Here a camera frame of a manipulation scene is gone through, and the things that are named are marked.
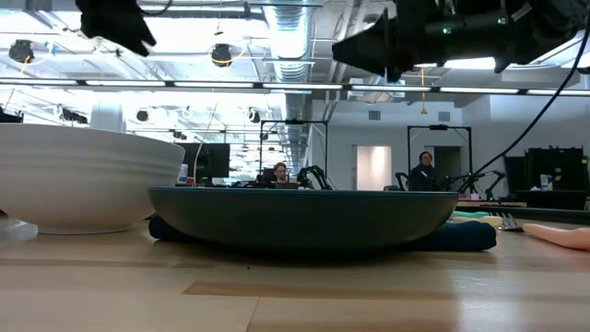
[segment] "pipe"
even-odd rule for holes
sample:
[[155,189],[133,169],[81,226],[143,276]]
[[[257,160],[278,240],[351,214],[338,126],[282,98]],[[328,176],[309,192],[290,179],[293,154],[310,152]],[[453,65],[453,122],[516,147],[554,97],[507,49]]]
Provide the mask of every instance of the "pipe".
[[[270,51],[279,59],[307,59],[310,52],[313,11],[309,7],[270,6],[265,8],[265,16],[270,28]],[[274,63],[279,82],[309,82],[311,67],[305,63]],[[287,119],[304,119],[306,109],[311,108],[311,99],[305,95],[286,94]],[[298,172],[304,158],[304,142],[300,131],[286,125],[293,171]]]
[[266,22],[262,7],[250,8],[248,3],[244,6],[198,6],[196,10],[168,10],[162,18],[220,18],[220,19],[245,19],[260,20]]

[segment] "metal frame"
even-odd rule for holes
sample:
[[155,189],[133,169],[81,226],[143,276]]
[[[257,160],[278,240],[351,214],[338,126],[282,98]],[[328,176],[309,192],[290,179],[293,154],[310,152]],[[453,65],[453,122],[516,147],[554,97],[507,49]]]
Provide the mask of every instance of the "metal frame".
[[264,149],[262,148],[264,144],[263,135],[265,133],[265,125],[266,124],[285,124],[285,125],[324,125],[325,127],[325,138],[324,138],[324,175],[327,177],[328,175],[328,122],[327,121],[304,121],[304,120],[262,120],[260,121],[260,160],[258,166],[258,172],[262,174],[262,153]]
[[473,172],[473,149],[472,149],[472,139],[471,139],[471,127],[470,126],[454,126],[454,125],[409,125],[407,127],[407,174],[409,175],[412,172],[412,163],[411,163],[411,131],[412,129],[429,129],[435,131],[445,131],[449,129],[463,129],[467,131],[467,144],[469,148],[469,172]]
[[[367,84],[333,84],[333,83],[281,83],[251,81],[199,81],[199,80],[156,80],[156,79],[76,79],[76,78],[22,78],[0,77],[0,86],[10,88],[18,86],[90,89],[94,91],[187,91],[187,92],[239,92],[269,93],[285,91],[358,91],[358,92],[423,92],[452,93],[468,95],[510,95],[510,96],[553,96],[555,89],[524,88],[470,88],[470,87],[423,87],[423,86],[389,86]],[[560,97],[588,98],[587,89],[567,89]]]

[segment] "yellow object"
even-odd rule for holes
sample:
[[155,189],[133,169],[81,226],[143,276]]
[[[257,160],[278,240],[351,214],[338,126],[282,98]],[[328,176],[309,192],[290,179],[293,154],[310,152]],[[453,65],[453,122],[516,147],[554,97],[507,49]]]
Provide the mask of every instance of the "yellow object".
[[[420,69],[420,75],[422,76],[422,87],[424,87],[424,69]],[[426,111],[426,92],[422,92],[422,111],[420,114],[428,114]]]
[[456,223],[468,222],[468,221],[479,221],[479,222],[488,223],[492,227],[500,227],[502,225],[502,217],[496,217],[496,216],[486,216],[486,217],[481,217],[481,218],[453,217],[451,219],[451,221],[456,222]]

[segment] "air duct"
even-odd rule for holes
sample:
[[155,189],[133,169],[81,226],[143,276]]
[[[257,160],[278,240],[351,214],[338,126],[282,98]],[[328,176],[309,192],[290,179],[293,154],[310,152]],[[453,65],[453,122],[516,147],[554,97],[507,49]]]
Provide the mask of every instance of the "air duct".
[[[301,6],[265,7],[270,28],[270,51],[273,57],[305,59],[309,55],[313,11]],[[274,63],[277,80],[285,83],[309,82],[309,64]],[[286,119],[305,119],[311,100],[306,95],[286,94]],[[305,137],[300,128],[287,126],[293,171],[297,172],[305,155]]]

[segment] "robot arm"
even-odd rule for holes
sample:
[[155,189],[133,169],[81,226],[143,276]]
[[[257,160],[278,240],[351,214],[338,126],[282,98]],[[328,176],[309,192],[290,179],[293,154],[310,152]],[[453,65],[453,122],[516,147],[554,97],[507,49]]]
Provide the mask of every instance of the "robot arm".
[[395,174],[395,178],[397,179],[397,184],[399,185],[399,190],[400,191],[409,190],[409,188],[406,188],[406,186],[404,185],[404,181],[402,180],[402,178],[406,178],[406,182],[409,181],[409,178],[407,177],[407,174],[405,174],[404,172],[397,172]]
[[297,182],[301,186],[306,188],[313,188],[312,182],[310,181],[310,179],[307,178],[308,174],[312,174],[313,177],[315,177],[317,182],[320,184],[321,190],[332,190],[332,187],[330,186],[330,184],[328,184],[328,181],[325,178],[324,170],[322,170],[319,166],[316,165],[304,167],[299,171],[299,174],[297,174]]
[[494,195],[493,195],[492,191],[496,187],[496,185],[498,185],[500,183],[500,181],[506,177],[506,173],[498,172],[498,171],[489,171],[489,172],[483,172],[481,174],[478,174],[475,177],[471,176],[471,173],[468,175],[464,175],[461,178],[466,178],[466,180],[463,182],[463,184],[461,184],[461,187],[459,187],[458,192],[460,194],[463,194],[469,188],[471,188],[471,190],[473,192],[475,190],[475,183],[477,181],[479,181],[479,179],[481,179],[482,177],[485,177],[485,176],[492,176],[492,175],[496,175],[496,180],[485,190],[485,194],[486,194],[487,200],[494,200]]

